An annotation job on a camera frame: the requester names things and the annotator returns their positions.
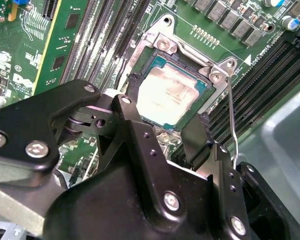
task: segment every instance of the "integrated circuit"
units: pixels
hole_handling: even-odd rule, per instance
[[[253,47],[256,44],[256,42],[261,38],[261,36],[262,33],[259,30],[254,29],[243,42],[246,45]]]
[[[65,59],[66,59],[66,55],[57,56],[54,59],[51,70],[56,70],[56,69],[60,68],[64,64]]]
[[[240,7],[240,5],[243,3],[242,0],[234,0],[234,2],[231,4],[231,8],[233,10],[237,10],[238,7]]]
[[[203,12],[208,8],[211,2],[212,0],[197,0],[194,4],[194,7],[200,12]]]
[[[139,88],[138,111],[158,126],[173,128],[207,84],[190,70],[180,68],[160,55],[155,57],[147,69]]]
[[[65,29],[74,29],[80,19],[80,13],[70,13],[66,21]]]
[[[234,11],[230,11],[222,21],[221,26],[230,30],[238,18],[239,16]]]
[[[249,19],[249,17],[251,16],[251,14],[253,14],[255,12],[255,10],[252,7],[248,7],[245,12],[242,14],[242,17],[245,19]]]
[[[265,20],[266,19],[263,16],[260,16],[253,25],[259,28],[265,22]]]
[[[232,32],[237,38],[242,38],[244,34],[248,31],[250,24],[246,20],[242,20],[239,25]]]
[[[217,22],[226,9],[227,7],[222,2],[217,1],[207,16]]]

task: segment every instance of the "hole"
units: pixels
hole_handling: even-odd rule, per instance
[[[231,186],[230,186],[230,189],[231,189],[234,193],[236,192],[236,187],[235,187],[235,186],[231,185]]]
[[[98,119],[97,121],[95,121],[95,126],[97,128],[102,128],[105,124],[106,124],[106,120],[104,119]]]
[[[0,240],[3,238],[3,236],[5,235],[6,230],[4,229],[0,229]]]
[[[269,26],[266,28],[266,31],[267,31],[268,33],[271,33],[273,30],[275,30],[274,25],[269,25]]]
[[[124,101],[126,104],[130,104],[131,103],[131,100],[129,98],[127,98],[126,96],[123,96],[122,98],[122,101]]]
[[[91,85],[85,85],[84,89],[87,90],[90,93],[93,93],[95,91],[95,88]]]
[[[235,66],[235,62],[230,60],[226,63],[226,66],[227,66],[228,69],[231,69]]]
[[[155,150],[152,149],[152,150],[150,151],[150,155],[155,157],[155,156],[157,156],[157,152],[156,152]]]

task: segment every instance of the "blue component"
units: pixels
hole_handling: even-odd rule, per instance
[[[25,5],[28,4],[30,0],[13,0],[13,2],[15,2],[18,5]]]
[[[282,4],[284,4],[285,0],[281,0],[280,2],[278,2],[278,4],[276,5],[276,7],[281,7]]]

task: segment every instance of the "screw hole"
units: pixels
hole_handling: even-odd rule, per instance
[[[95,121],[95,126],[97,128],[102,128],[105,124],[106,124],[106,120],[104,119],[98,119],[97,121]]]
[[[129,98],[127,98],[126,96],[123,96],[122,98],[122,101],[124,101],[126,104],[130,104],[131,103],[131,100]]]
[[[153,156],[153,157],[155,157],[155,156],[157,156],[157,152],[156,152],[155,150],[152,149],[152,150],[150,151],[150,155]]]
[[[231,186],[230,186],[230,189],[231,189],[234,193],[236,192],[236,187],[235,187],[235,186],[231,185]]]
[[[95,92],[95,88],[91,85],[85,85],[84,89],[90,93],[94,93]]]

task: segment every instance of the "black bracket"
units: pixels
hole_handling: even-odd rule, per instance
[[[228,150],[214,142],[198,114],[182,130],[181,138],[187,161],[211,183],[210,224],[219,226],[215,234],[227,239],[251,239],[240,175],[232,168]]]

